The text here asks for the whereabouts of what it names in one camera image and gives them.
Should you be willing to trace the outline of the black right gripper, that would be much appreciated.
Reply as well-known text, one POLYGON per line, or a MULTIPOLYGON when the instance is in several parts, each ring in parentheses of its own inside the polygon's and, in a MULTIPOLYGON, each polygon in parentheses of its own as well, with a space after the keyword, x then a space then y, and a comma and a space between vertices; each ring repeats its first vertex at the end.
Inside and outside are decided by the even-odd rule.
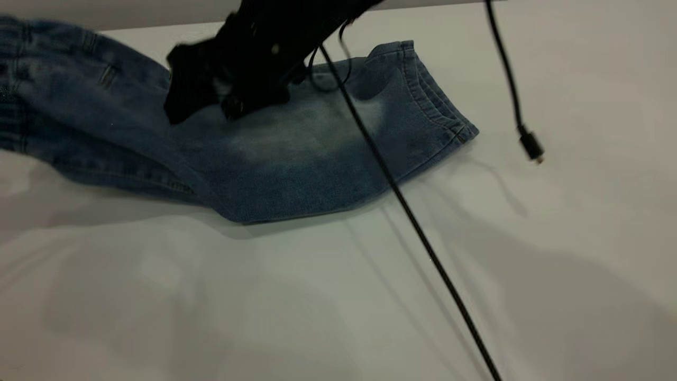
POLYGON ((167 55, 169 123, 220 103, 228 121, 288 103, 297 68, 350 15, 349 1, 243 1, 215 39, 180 43, 167 55))

